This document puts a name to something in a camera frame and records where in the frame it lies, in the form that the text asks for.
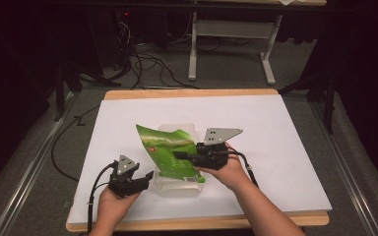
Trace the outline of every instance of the white paper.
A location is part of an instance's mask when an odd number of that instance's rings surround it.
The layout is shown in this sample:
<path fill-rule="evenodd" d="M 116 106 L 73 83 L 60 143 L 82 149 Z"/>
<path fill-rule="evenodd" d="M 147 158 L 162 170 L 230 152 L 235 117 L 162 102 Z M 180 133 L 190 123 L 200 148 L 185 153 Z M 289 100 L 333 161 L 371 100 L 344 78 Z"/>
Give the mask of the white paper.
<path fill-rule="evenodd" d="M 261 190 L 282 211 L 332 209 L 279 95 L 119 99 L 101 104 L 67 223 L 87 222 L 87 202 L 95 178 L 120 154 L 141 163 L 135 179 L 155 168 L 136 124 L 152 129 L 162 124 L 194 124 L 201 132 L 207 128 L 242 129 L 243 133 L 228 142 L 245 154 Z M 99 183 L 107 182 L 111 171 Z M 152 183 L 124 221 L 242 214 L 227 187 L 211 175 L 206 174 L 206 179 L 197 198 L 162 198 Z M 94 220 L 101 189 L 94 195 Z"/>

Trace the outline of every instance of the green bag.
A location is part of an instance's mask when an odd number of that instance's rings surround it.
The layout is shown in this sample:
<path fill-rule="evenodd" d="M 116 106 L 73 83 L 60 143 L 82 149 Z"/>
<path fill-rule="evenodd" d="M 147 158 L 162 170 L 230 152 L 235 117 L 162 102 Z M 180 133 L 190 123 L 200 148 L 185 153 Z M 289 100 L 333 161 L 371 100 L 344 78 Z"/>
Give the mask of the green bag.
<path fill-rule="evenodd" d="M 137 131 L 147 153 L 155 162 L 161 177 L 205 183 L 205 178 L 189 160 L 176 159 L 174 151 L 196 154 L 196 145 L 192 137 L 182 131 L 164 132 L 137 125 Z"/>

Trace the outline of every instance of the clear plastic container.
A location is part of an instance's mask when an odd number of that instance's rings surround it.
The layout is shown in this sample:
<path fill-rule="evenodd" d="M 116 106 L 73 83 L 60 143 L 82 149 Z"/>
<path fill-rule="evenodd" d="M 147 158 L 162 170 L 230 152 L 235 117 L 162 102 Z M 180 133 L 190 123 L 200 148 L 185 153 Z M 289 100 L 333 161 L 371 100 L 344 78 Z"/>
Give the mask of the clear plastic container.
<path fill-rule="evenodd" d="M 173 132 L 182 130 L 194 139 L 195 144 L 199 141 L 199 135 L 193 124 L 165 124 L 158 127 L 160 131 Z M 199 196 L 204 188 L 203 183 L 184 181 L 162 177 L 156 167 L 154 176 L 157 193 L 165 198 L 193 198 Z"/>

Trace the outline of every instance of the desk leg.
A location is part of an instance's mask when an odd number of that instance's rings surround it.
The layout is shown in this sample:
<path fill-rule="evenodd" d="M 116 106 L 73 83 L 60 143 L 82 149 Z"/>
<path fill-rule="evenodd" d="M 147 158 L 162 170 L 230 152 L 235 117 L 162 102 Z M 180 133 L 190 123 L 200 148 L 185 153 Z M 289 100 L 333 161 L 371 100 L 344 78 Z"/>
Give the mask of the desk leg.
<path fill-rule="evenodd" d="M 198 25 L 198 14 L 194 12 L 192 14 L 192 48 L 190 51 L 189 58 L 189 81 L 196 80 L 196 36 L 197 36 L 197 25 Z"/>
<path fill-rule="evenodd" d="M 263 69 L 266 74 L 266 79 L 269 86 L 273 86 L 276 81 L 270 66 L 269 57 L 272 52 L 273 45 L 275 44 L 276 36 L 278 35 L 279 27 L 281 26 L 282 15 L 278 15 L 275 20 L 275 25 L 272 28 L 271 35 L 269 37 L 268 47 L 265 53 L 260 53 L 260 59 L 262 61 Z"/>

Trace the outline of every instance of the dark background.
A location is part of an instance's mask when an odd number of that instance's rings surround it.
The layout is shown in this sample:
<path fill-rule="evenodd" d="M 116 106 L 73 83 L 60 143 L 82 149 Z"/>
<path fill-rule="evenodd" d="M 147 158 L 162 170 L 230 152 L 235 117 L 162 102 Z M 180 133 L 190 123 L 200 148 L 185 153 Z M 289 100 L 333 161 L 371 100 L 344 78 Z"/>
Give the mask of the dark background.
<path fill-rule="evenodd" d="M 329 21 L 327 16 L 313 21 L 307 16 L 284 16 L 277 41 L 319 38 L 301 80 L 335 69 L 336 91 L 378 169 L 378 1 L 329 1 L 327 5 L 341 7 L 355 7 L 358 13 L 339 14 Z M 95 72 L 100 72 L 101 64 L 116 63 L 103 61 L 104 49 L 93 39 L 93 35 L 114 33 L 110 24 L 103 32 L 95 31 L 100 25 L 92 26 L 103 21 L 100 16 L 111 14 L 105 13 L 93 12 L 90 21 L 85 10 L 48 10 L 30 0 L 0 0 L 0 170 L 48 108 L 46 98 L 60 63 L 73 60 Z M 132 16 L 129 24 L 142 40 L 160 47 L 166 47 L 166 32 L 180 35 L 188 20 L 165 11 Z"/>

